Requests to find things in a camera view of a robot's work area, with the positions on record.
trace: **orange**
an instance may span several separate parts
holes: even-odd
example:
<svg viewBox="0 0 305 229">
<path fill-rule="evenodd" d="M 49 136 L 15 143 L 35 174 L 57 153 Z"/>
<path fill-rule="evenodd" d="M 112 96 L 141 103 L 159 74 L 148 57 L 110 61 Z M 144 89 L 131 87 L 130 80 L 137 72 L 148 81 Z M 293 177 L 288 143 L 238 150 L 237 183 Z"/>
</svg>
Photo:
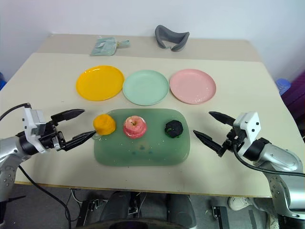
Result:
<svg viewBox="0 0 305 229">
<path fill-rule="evenodd" d="M 99 135 L 109 135 L 115 131 L 115 120 L 108 114 L 101 114 L 93 121 L 93 126 Z"/>
</svg>

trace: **green tray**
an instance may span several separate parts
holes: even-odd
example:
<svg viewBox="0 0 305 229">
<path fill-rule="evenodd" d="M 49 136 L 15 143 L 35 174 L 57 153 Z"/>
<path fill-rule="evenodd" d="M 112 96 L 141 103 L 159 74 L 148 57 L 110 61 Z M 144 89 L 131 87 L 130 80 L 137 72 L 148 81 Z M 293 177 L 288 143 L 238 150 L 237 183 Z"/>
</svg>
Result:
<svg viewBox="0 0 305 229">
<path fill-rule="evenodd" d="M 183 162 L 190 152 L 190 135 L 184 116 L 171 109 L 118 109 L 108 113 L 116 122 L 110 135 L 95 137 L 95 159 L 107 166 L 168 166 Z M 138 115 L 147 124 L 143 137 L 130 139 L 123 132 L 129 116 Z M 165 124 L 178 120 L 183 125 L 179 138 L 170 138 Z"/>
</svg>

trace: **sneaker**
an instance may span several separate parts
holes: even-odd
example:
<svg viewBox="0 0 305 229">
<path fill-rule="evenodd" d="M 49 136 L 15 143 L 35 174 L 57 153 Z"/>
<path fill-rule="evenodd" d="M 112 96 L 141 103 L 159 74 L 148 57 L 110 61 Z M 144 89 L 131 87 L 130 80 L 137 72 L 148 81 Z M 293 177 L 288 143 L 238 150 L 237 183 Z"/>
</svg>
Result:
<svg viewBox="0 0 305 229">
<path fill-rule="evenodd" d="M 279 229 L 278 218 L 274 215 L 268 214 L 266 229 Z"/>
<path fill-rule="evenodd" d="M 249 202 L 248 198 L 244 197 L 229 197 L 228 199 L 228 205 L 231 210 L 238 211 L 241 210 L 249 205 L 252 205 L 252 203 Z"/>
</svg>

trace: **table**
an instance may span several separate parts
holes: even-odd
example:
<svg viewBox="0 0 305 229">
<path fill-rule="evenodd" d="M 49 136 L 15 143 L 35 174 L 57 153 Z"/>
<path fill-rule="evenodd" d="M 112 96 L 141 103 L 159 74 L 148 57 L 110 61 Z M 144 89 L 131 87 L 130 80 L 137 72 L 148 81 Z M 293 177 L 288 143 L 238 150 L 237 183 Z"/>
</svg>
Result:
<svg viewBox="0 0 305 229">
<path fill-rule="evenodd" d="M 181 164 L 168 167 L 108 167 L 93 155 L 93 141 L 68 152 L 51 150 L 36 154 L 22 166 L 38 183 L 55 187 L 90 189 L 128 189 L 170 193 L 270 197 L 264 175 L 238 162 L 230 152 L 222 158 L 204 146 L 193 129 L 222 143 L 230 126 L 213 119 L 208 112 L 219 111 L 232 117 L 257 111 L 264 137 L 273 144 L 295 152 L 304 162 L 305 146 L 295 122 L 278 94 L 277 87 L 247 41 L 190 39 L 181 52 L 160 49 L 154 38 L 129 37 L 131 48 L 119 49 L 115 56 L 90 57 L 95 35 L 58 34 L 49 37 L 30 56 L 0 91 L 0 111 L 24 102 L 50 116 L 64 110 L 84 108 L 85 113 L 59 124 L 66 140 L 93 129 L 93 119 L 117 108 L 142 108 L 129 102 L 120 92 L 114 98 L 92 102 L 81 98 L 75 83 L 84 70 L 106 64 L 119 68 L 125 77 L 140 69 L 153 69 L 168 79 L 177 70 L 195 68 L 210 74 L 217 86 L 212 100 L 201 105 L 178 101 L 170 92 L 161 103 L 149 108 L 171 108 L 186 118 L 191 150 Z M 116 36 L 118 40 L 126 37 Z M 22 130 L 22 109 L 0 122 L 0 138 Z M 28 183 L 17 171 L 16 182 Z"/>
</svg>

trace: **wall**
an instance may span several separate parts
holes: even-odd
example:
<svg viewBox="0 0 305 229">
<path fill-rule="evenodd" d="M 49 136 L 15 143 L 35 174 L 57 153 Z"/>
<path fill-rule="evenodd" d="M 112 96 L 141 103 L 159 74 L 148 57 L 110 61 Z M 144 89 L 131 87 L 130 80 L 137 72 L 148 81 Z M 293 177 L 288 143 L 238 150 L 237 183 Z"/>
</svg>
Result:
<svg viewBox="0 0 305 229">
<path fill-rule="evenodd" d="M 246 39 L 273 78 L 305 69 L 304 0 L 1 0 L 0 71 L 10 78 L 53 33 L 153 35 L 163 24 L 193 38 Z"/>
</svg>

